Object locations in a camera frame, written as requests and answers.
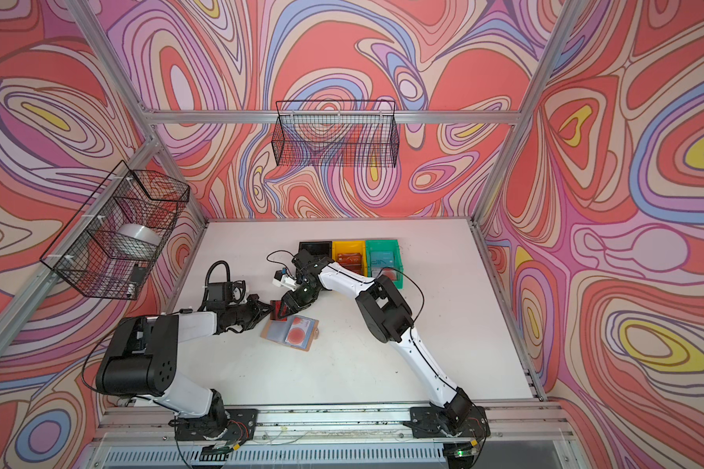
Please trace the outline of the white card red circle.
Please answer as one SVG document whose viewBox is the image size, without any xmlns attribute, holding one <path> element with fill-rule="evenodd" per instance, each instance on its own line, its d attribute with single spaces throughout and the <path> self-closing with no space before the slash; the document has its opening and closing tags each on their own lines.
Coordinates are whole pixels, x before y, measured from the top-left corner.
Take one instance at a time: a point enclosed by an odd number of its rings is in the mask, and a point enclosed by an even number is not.
<svg viewBox="0 0 704 469">
<path fill-rule="evenodd" d="M 317 321 L 296 316 L 287 331 L 285 344 L 296 349 L 307 350 L 317 329 Z"/>
</svg>

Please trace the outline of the tan leather card holder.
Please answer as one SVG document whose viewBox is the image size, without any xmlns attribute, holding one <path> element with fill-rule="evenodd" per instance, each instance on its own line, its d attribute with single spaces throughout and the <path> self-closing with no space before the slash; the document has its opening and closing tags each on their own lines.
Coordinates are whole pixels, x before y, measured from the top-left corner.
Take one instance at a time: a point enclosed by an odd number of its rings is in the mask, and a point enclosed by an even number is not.
<svg viewBox="0 0 704 469">
<path fill-rule="evenodd" d="M 275 344 L 307 352 L 319 335 L 318 320 L 295 315 L 285 320 L 270 320 L 261 337 Z"/>
</svg>

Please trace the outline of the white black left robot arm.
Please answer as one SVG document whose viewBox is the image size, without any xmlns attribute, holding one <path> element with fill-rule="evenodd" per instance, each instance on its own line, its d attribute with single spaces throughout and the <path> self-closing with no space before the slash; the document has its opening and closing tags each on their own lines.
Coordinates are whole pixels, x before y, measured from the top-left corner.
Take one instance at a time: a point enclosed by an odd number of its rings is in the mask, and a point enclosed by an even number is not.
<svg viewBox="0 0 704 469">
<path fill-rule="evenodd" d="M 251 294 L 239 303 L 207 302 L 197 311 L 124 320 L 113 332 L 94 388 L 108 396 L 147 398 L 186 419 L 224 419 L 219 393 L 180 371 L 179 346 L 251 330 L 275 310 L 273 302 Z"/>
</svg>

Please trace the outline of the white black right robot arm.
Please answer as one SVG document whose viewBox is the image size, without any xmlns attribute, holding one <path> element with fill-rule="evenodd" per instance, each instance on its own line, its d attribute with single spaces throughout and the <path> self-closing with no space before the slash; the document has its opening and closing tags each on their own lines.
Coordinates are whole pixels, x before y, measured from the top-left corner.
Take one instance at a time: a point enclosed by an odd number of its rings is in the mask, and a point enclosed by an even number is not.
<svg viewBox="0 0 704 469">
<path fill-rule="evenodd" d="M 394 347 L 428 393 L 439 430 L 455 436 L 473 409 L 469 395 L 438 365 L 416 327 L 410 305 L 387 276 L 364 277 L 328 257 L 295 261 L 295 273 L 275 271 L 274 285 L 287 289 L 280 300 L 280 318 L 298 314 L 315 303 L 323 290 L 355 301 L 372 336 Z"/>
</svg>

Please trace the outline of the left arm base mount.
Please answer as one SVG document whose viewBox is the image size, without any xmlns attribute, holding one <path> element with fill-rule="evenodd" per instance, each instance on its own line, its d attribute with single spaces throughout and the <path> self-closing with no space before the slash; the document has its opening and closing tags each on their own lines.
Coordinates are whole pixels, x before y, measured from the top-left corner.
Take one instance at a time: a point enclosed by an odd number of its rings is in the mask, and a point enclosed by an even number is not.
<svg viewBox="0 0 704 469">
<path fill-rule="evenodd" d="M 169 426 L 178 442 L 246 443 L 253 439 L 258 418 L 257 408 L 233 408 L 224 414 L 207 414 L 198 418 L 174 417 Z"/>
</svg>

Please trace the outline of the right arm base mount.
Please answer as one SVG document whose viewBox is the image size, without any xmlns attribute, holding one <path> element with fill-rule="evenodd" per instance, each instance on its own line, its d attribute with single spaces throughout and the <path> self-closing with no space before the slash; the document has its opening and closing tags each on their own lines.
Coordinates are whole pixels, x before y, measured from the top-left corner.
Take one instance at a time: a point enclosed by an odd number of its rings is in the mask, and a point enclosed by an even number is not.
<svg viewBox="0 0 704 469">
<path fill-rule="evenodd" d="M 416 439 L 469 438 L 477 441 L 491 436 L 488 418 L 483 406 L 471 406 L 461 416 L 449 417 L 436 406 L 410 408 L 410 419 L 403 421 Z"/>
</svg>

